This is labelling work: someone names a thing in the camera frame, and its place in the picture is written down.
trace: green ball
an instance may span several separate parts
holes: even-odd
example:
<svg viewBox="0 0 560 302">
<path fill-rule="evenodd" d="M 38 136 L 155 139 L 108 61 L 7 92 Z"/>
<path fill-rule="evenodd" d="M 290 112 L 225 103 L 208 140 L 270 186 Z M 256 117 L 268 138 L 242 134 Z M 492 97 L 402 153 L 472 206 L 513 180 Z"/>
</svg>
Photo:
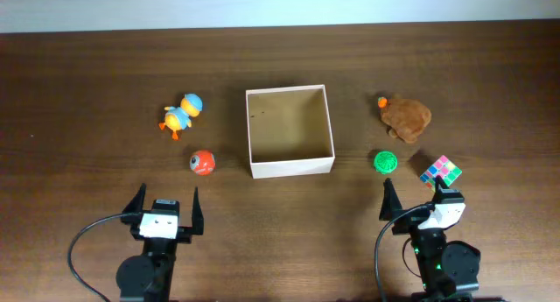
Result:
<svg viewBox="0 0 560 302">
<path fill-rule="evenodd" d="M 374 159 L 374 168 L 381 174 L 389 174 L 396 169 L 396 155 L 390 151 L 377 153 Z"/>
</svg>

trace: rubik's cube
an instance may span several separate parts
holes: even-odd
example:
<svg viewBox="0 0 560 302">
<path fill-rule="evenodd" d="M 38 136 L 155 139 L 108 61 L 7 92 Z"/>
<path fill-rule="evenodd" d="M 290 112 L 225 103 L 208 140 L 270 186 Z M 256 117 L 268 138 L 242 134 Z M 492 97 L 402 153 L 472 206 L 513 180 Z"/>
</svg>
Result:
<svg viewBox="0 0 560 302">
<path fill-rule="evenodd" d="M 436 182 L 434 178 L 438 175 L 444 180 L 447 186 L 450 186 L 455 179 L 461 175 L 463 171 L 453 164 L 446 156 L 441 156 L 436 163 L 432 164 L 426 172 L 424 172 L 420 179 L 432 191 L 436 191 Z"/>
</svg>

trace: cardboard box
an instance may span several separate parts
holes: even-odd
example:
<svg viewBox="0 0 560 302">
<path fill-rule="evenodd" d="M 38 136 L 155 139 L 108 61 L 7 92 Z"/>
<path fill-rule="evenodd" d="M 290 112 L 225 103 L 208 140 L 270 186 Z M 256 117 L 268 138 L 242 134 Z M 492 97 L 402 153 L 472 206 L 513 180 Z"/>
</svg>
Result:
<svg viewBox="0 0 560 302">
<path fill-rule="evenodd" d="M 245 102 L 254 179 L 331 171 L 334 145 L 324 85 L 248 90 Z"/>
</svg>

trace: orange ball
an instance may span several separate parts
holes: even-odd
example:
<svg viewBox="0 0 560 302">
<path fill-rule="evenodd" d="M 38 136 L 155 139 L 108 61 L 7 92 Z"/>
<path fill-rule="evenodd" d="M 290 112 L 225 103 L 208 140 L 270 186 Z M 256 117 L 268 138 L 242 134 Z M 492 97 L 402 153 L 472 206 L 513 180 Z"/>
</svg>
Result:
<svg viewBox="0 0 560 302">
<path fill-rule="evenodd" d="M 216 167 L 216 160 L 208 150 L 196 151 L 191 156 L 191 170 L 198 175 L 208 175 Z"/>
</svg>

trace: brown plush toy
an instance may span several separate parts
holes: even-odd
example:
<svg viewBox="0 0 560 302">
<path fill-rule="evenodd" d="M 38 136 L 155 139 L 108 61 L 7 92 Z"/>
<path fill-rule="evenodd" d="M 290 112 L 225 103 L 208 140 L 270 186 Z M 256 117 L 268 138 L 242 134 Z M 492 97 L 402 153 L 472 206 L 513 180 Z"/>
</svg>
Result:
<svg viewBox="0 0 560 302">
<path fill-rule="evenodd" d="M 413 144 L 431 121 L 430 110 L 419 101 L 380 97 L 381 120 L 391 126 L 388 134 Z"/>
</svg>

